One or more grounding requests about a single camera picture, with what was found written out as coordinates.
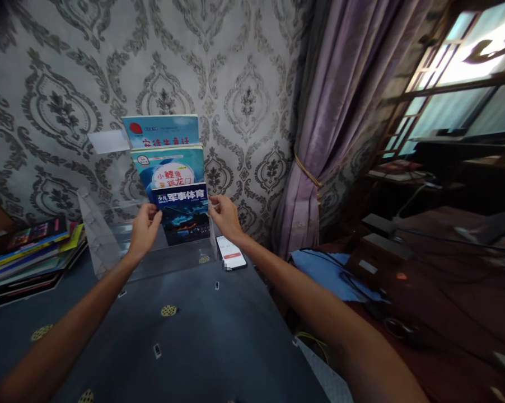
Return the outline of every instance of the purple curtain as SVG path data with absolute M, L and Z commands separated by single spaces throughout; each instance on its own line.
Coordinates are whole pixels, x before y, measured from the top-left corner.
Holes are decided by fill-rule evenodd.
M 429 0 L 318 0 L 294 151 L 320 182 L 338 165 L 381 99 Z M 281 257 L 317 245 L 318 188 L 292 164 L 273 226 Z

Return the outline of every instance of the person's left hand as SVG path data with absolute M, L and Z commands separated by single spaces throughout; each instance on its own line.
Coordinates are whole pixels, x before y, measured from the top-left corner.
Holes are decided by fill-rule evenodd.
M 154 204 L 143 204 L 141 206 L 139 215 L 133 221 L 131 244 L 128 250 L 129 256 L 141 260 L 148 253 L 156 240 L 162 215 L 163 213 L 157 211 Z

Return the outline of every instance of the sunlight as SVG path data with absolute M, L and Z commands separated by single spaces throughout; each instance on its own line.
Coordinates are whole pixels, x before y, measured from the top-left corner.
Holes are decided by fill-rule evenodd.
M 476 78 L 488 76 L 494 72 L 497 66 L 504 59 L 505 55 L 480 64 L 469 64 L 463 61 L 469 56 L 477 43 L 485 39 L 492 40 L 492 42 L 483 50 L 483 54 L 503 49 L 505 47 L 505 23 L 501 24 L 491 32 L 482 34 L 482 36 L 475 41 L 465 44 L 462 48 L 460 48 L 441 77 L 439 85 L 450 84 L 453 82 L 471 81 Z

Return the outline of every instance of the stack of books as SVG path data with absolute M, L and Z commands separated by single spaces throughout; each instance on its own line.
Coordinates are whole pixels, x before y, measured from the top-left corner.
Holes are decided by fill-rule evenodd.
M 198 116 L 127 116 L 122 122 L 146 194 L 163 211 L 161 224 L 169 246 L 209 238 Z
M 86 246 L 84 224 L 64 217 L 0 236 L 0 306 L 54 289 Z

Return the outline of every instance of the person's right hand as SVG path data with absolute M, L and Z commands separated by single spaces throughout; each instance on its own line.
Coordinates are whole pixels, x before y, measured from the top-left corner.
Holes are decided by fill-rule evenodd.
M 245 234 L 237 217 L 237 207 L 232 200 L 223 195 L 210 196 L 209 200 L 213 204 L 209 208 L 209 215 L 217 227 L 230 242 L 238 242 Z

